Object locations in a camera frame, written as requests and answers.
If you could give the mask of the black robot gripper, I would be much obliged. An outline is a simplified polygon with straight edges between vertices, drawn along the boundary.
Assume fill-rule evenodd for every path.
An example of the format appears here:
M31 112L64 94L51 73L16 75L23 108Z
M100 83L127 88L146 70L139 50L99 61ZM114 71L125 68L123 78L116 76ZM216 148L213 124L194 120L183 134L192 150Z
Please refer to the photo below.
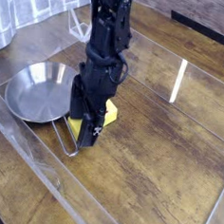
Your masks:
M94 146L103 130L106 102L117 92L122 82L123 57L120 53L102 56L87 45L86 62L80 63L80 73L75 76L70 92L70 117L82 119L77 145Z

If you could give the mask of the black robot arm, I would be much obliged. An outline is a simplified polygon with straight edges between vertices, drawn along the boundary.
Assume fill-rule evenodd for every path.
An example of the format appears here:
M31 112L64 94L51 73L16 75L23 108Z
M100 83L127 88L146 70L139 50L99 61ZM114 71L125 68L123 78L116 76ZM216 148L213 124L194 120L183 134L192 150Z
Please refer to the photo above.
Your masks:
M85 47L86 61L72 83L70 118L81 120L76 143L93 146L103 130L106 102L128 74L122 52L131 39L132 0L91 0L90 40Z

